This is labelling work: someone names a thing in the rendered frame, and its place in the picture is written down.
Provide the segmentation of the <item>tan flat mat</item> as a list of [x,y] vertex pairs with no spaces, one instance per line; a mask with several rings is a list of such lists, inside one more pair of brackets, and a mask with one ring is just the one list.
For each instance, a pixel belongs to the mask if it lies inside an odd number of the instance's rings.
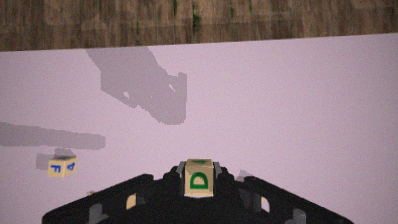
[[[90,192],[89,195],[96,193],[96,192]],[[132,206],[135,205],[135,201],[136,201],[136,194],[131,195],[128,198],[128,202],[127,202],[127,209],[131,208]]]

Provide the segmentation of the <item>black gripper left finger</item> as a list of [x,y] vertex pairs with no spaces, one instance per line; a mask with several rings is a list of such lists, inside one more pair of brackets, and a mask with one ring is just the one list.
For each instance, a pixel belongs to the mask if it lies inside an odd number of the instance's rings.
[[42,217],[42,224],[96,224],[126,210],[128,198],[135,193],[134,206],[178,198],[185,194],[186,162],[180,161],[179,166],[172,167],[162,179],[154,180],[153,175],[142,174],[55,208]]

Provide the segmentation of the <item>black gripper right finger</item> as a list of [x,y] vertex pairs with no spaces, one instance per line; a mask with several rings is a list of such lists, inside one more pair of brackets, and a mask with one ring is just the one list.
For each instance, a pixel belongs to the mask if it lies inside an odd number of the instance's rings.
[[[344,216],[258,177],[247,176],[240,182],[227,168],[220,167],[219,162],[213,162],[213,166],[214,201],[247,208],[275,224],[354,224]],[[262,197],[269,203],[269,212],[262,208]]]

